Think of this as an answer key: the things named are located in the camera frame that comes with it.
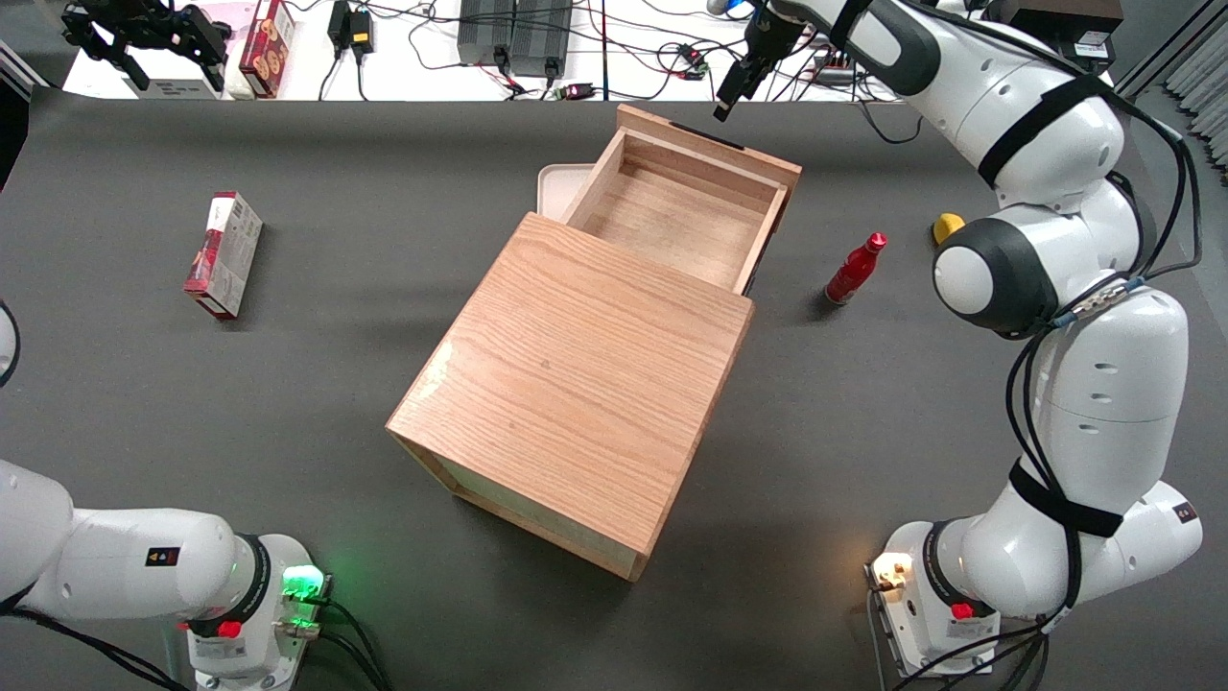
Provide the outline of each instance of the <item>wooden box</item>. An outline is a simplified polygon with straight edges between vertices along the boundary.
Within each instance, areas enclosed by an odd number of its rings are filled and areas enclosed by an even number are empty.
[[[636,581],[799,174],[620,107],[567,223],[524,217],[388,432],[463,500]]]

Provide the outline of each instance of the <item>black electrical box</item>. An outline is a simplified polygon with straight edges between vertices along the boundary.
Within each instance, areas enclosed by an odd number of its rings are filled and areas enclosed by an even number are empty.
[[[562,77],[573,0],[519,0],[512,32],[512,74]]]
[[[457,52],[467,65],[505,66],[516,0],[460,0]]]
[[[1122,18],[1121,0],[1002,0],[990,12],[1046,43],[1083,45],[1103,45]]]

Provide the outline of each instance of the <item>green led light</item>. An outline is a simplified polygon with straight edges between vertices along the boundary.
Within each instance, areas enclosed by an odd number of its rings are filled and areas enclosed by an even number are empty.
[[[281,593],[291,598],[318,598],[324,590],[324,572],[306,565],[281,574]]]

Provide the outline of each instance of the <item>white window blind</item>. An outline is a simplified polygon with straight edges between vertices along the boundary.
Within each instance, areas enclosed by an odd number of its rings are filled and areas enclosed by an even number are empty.
[[[1164,88],[1194,117],[1190,130],[1207,144],[1214,164],[1228,167],[1228,22],[1183,55]]]

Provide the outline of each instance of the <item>small red box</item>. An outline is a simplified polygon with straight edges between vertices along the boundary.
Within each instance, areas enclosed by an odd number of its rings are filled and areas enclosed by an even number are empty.
[[[252,18],[252,31],[238,63],[257,98],[276,98],[290,60],[295,21],[281,0],[260,0]]]
[[[238,191],[215,194],[205,242],[192,260],[183,291],[220,319],[238,317],[263,226],[260,216]]]

